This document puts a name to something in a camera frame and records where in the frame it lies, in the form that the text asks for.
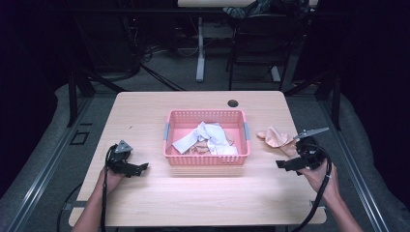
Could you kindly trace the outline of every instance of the table leg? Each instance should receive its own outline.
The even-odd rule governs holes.
[[[204,69],[205,69],[205,54],[204,54],[204,36],[202,32],[202,17],[198,19],[198,66],[196,68],[196,81],[204,81]]]

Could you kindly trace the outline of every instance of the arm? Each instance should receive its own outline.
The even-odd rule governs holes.
[[[106,193],[112,192],[120,183],[123,178],[123,174],[115,174],[111,170],[108,170],[106,175],[107,190]],[[73,227],[73,232],[78,231],[98,231],[101,220],[102,203],[103,203],[103,179],[104,170],[100,172],[99,179],[96,186],[91,193],[90,198],[87,201],[87,205],[84,208],[81,216]]]
[[[318,191],[326,173],[327,161],[315,170],[299,170],[307,178],[308,182],[315,191]],[[340,196],[338,190],[337,169],[333,165],[332,178],[329,180],[323,193],[323,200],[326,202],[331,214],[335,218],[340,231],[343,232],[360,232],[363,231],[359,223],[353,218],[347,205]]]

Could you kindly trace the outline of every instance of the white cloth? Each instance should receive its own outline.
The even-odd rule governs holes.
[[[238,150],[230,146],[225,132],[220,124],[200,123],[183,138],[172,143],[174,148],[184,154],[198,141],[207,140],[207,146],[212,155],[238,155]]]

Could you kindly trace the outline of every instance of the dark background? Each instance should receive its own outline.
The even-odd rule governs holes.
[[[175,1],[134,1],[138,8],[173,8]],[[368,134],[374,165],[388,188],[410,208],[407,168],[410,15],[406,1],[319,2],[318,12],[349,13],[346,20],[312,22],[295,80],[336,69],[342,93],[352,102]],[[24,1],[2,3],[1,195],[40,141],[57,105],[54,91],[76,68],[126,73],[136,69],[121,18],[56,14],[50,9],[111,9],[116,1]],[[146,17],[144,35],[174,49],[173,28],[184,18]]]

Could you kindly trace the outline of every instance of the light wood tabletop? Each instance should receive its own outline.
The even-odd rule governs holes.
[[[230,100],[238,102],[230,107]],[[162,154],[168,113],[172,109],[240,109],[245,112],[250,155],[244,165],[171,166]],[[87,201],[110,146],[125,140],[129,163],[149,162],[141,177],[124,178],[108,195],[107,226],[224,226],[299,224],[316,193],[303,176],[279,169],[286,160],[256,134],[269,126],[296,135],[282,92],[126,92],[112,106],[101,140],[77,201]],[[83,208],[73,208],[74,225]],[[323,223],[317,212],[310,223]]]

